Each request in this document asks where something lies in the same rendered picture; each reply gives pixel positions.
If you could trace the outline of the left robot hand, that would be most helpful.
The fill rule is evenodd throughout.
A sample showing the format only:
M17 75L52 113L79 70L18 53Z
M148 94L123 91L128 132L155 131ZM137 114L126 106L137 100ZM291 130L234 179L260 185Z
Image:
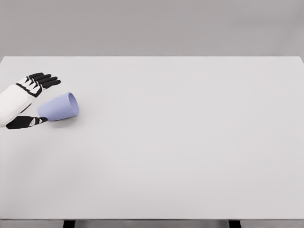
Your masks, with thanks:
M34 73L8 86L0 93L0 128L30 128L48 121L47 117L21 115L45 90L61 83L51 74Z

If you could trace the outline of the lilac plastic cup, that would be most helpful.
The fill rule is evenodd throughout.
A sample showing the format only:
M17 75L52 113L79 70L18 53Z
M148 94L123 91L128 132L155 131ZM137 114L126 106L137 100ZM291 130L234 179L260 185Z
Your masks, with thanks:
M68 92L40 105L38 114L49 121L59 121L79 115L79 106L74 95Z

